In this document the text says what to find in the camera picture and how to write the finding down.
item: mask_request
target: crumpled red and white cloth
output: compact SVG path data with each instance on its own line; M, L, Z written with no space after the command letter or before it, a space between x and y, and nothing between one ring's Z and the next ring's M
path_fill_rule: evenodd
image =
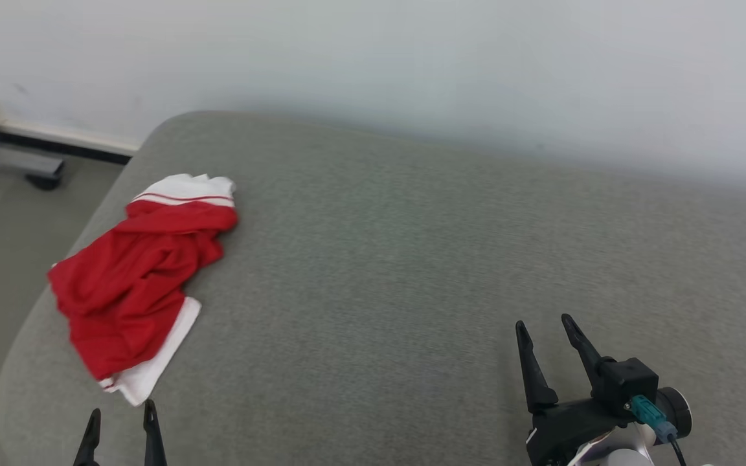
M233 191L225 177L166 177L48 272L71 343L107 392L135 406L151 395L201 309L181 286L223 256L216 237L237 224Z

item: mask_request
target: teal connector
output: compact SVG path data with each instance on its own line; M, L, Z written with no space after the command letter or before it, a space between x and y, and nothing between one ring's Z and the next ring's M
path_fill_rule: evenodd
M657 436L661 442L669 443L671 435L672 439L678 437L678 429L675 428L675 425L672 425L672 422L667 421L666 415L649 401L646 396L633 396L630 410L640 422L643 422L655 431L655 436Z

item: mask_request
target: white wall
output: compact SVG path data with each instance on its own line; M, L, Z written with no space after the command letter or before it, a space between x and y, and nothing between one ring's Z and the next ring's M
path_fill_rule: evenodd
M0 0L18 124L239 109L746 182L746 2Z

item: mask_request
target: red stripe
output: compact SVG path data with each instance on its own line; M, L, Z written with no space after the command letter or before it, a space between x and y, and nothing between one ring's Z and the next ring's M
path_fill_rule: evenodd
M171 199L173 201L200 201L203 199L225 199L226 201L231 201L231 197L226 197L226 195L199 195L198 197L171 197L171 195L165 195L165 194L157 194L157 192L143 192L143 194L138 195L137 197L134 197L134 201L136 201L138 198L143 197L144 195L156 195L156 197L162 197L164 199Z

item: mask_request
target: gray table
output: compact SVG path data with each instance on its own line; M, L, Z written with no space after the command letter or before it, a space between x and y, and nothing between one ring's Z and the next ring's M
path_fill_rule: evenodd
M180 172L236 180L241 223L153 393L170 464L527 464L513 324L580 398L565 312L687 396L691 464L746 464L746 197L204 112L151 135L73 251ZM94 407L97 460L142 464L142 410L98 389L45 291L0 378L3 448L70 463Z

